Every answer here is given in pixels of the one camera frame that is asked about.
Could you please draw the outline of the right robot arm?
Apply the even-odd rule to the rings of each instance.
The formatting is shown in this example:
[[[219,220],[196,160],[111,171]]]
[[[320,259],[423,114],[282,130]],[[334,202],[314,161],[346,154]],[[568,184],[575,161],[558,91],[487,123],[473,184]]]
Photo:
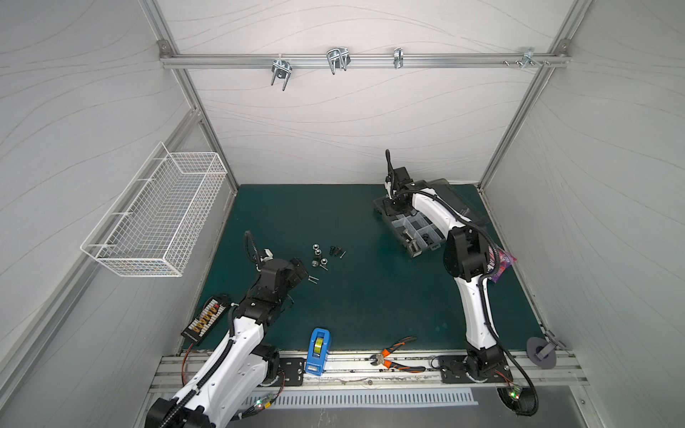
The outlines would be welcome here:
[[[404,167],[387,166],[384,209],[389,214],[418,212],[446,238],[443,265],[460,292],[465,320],[469,378],[483,383],[507,363],[504,347],[493,325],[488,280],[499,268],[499,254],[487,232],[459,214],[426,182],[412,180]]]

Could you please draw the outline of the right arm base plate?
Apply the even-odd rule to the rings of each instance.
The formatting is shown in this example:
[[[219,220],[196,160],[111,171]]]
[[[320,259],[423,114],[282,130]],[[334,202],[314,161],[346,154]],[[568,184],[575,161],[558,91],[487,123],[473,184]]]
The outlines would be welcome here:
[[[512,380],[508,362],[499,354],[492,358],[476,354],[442,355],[437,362],[442,383],[506,383]]]

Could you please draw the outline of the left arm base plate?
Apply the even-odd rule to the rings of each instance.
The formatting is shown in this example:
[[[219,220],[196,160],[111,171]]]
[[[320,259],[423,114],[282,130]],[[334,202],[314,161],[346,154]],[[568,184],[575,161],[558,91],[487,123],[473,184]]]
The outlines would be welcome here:
[[[304,358],[280,358],[279,360],[271,360],[268,363],[266,378],[260,386],[302,386],[305,374],[304,365]]]

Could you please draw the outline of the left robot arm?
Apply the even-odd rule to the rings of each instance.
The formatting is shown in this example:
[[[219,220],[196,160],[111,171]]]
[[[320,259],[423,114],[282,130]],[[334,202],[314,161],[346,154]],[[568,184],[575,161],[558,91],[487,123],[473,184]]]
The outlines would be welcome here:
[[[296,285],[309,278],[301,260],[271,259],[229,311],[230,326],[199,371],[172,398],[160,398],[146,414],[146,427],[225,427],[259,385],[278,378],[279,351],[263,342]]]

